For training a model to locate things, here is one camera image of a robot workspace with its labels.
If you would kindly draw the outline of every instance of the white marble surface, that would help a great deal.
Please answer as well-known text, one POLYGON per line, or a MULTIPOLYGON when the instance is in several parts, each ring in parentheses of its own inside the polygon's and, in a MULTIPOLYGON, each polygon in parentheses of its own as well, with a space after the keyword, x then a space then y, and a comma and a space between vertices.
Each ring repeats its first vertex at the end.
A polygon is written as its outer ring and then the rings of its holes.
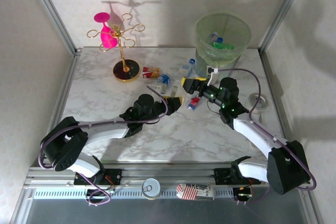
MULTIPOLYGON (((194 58, 193 48, 131 48, 125 50, 126 58, 135 59, 142 66, 158 66, 172 78, 179 67, 194 58)), ((148 83, 156 80, 142 79, 130 83, 117 81, 113 66, 120 60, 119 51, 101 52, 98 48, 84 48, 80 56, 63 117, 74 116, 79 121, 113 118, 132 106, 148 83)), ((258 51, 248 49, 237 67, 253 71, 261 82, 261 92, 268 98, 269 107, 263 113, 263 124, 280 135, 280 126, 267 86, 258 51)), ((245 72, 233 72, 240 89, 239 100, 245 105, 248 96, 257 92, 254 78, 245 72)), ((219 116, 202 101, 196 111, 185 106, 158 124, 144 125, 137 135, 93 143, 84 151, 103 161, 195 161, 225 162, 250 155, 264 159, 249 141, 222 123, 219 116)))

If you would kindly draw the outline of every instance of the marble tabletop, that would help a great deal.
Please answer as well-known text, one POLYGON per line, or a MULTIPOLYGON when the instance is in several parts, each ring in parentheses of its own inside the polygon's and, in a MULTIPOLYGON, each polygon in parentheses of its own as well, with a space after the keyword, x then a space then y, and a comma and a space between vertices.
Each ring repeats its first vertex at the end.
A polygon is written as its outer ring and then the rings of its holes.
MULTIPOLYGON (((160 67, 172 79, 178 78, 180 66, 194 58, 194 48, 130 48, 125 57, 141 66, 160 67)), ((84 48, 66 102, 63 118, 74 116, 77 121, 110 119, 132 106, 147 84, 156 80, 138 78, 122 83, 113 76, 113 66, 120 60, 119 50, 102 52, 84 48)), ((261 92, 269 101, 262 122, 273 133, 281 135, 274 104, 257 49, 247 49, 236 67, 253 71, 261 83, 261 92)), ((254 78, 245 72, 234 71, 231 77, 238 82, 239 101, 245 105, 250 94, 257 92, 254 78)), ((213 110, 216 105, 210 104, 213 110)), ((251 147, 250 142, 225 125, 202 101, 195 111, 182 106, 158 124, 144 125, 135 136, 92 143, 83 151, 103 162, 229 162, 245 155, 265 159, 251 147)))

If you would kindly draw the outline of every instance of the black round base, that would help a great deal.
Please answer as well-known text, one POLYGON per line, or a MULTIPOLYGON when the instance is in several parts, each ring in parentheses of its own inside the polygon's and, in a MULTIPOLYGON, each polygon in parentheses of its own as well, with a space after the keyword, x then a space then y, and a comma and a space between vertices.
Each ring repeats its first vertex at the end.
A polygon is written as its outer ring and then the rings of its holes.
POLYGON ((117 80, 128 82, 135 80, 140 74, 140 66, 134 60, 125 60, 125 64, 129 67, 129 71, 125 72, 122 66, 122 61, 115 64, 113 74, 117 80))

